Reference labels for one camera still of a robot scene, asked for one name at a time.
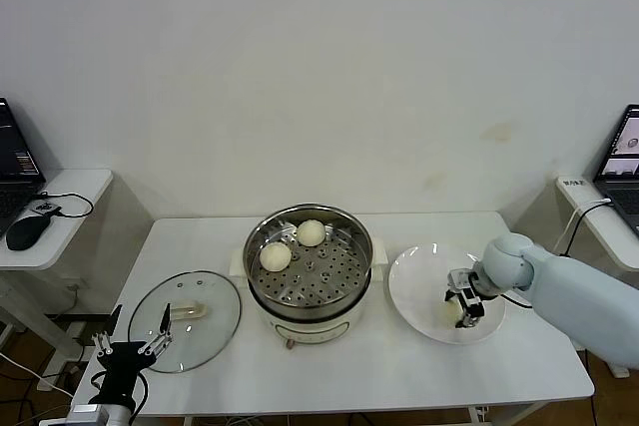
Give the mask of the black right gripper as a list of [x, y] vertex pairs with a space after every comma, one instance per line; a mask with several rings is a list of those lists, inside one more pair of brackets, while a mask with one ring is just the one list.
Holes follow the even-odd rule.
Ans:
[[[483, 299], [473, 285], [476, 274], [472, 271], [463, 271], [460, 274], [459, 301], [462, 305], [464, 315], [455, 322], [457, 329], [473, 328], [485, 316]], [[448, 289], [444, 300], [450, 301], [455, 297], [455, 292]]]

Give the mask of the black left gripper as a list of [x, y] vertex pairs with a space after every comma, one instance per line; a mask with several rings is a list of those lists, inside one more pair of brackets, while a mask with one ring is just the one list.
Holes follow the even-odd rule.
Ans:
[[142, 371], [151, 365], [151, 356], [158, 358], [173, 341], [171, 304], [166, 304], [158, 332], [145, 344], [143, 341], [111, 344], [121, 310], [122, 305], [118, 304], [103, 329], [92, 336], [103, 370], [97, 374], [97, 379], [102, 379], [98, 393], [88, 403], [118, 405], [135, 410], [137, 403], [133, 394], [138, 379], [142, 378]]

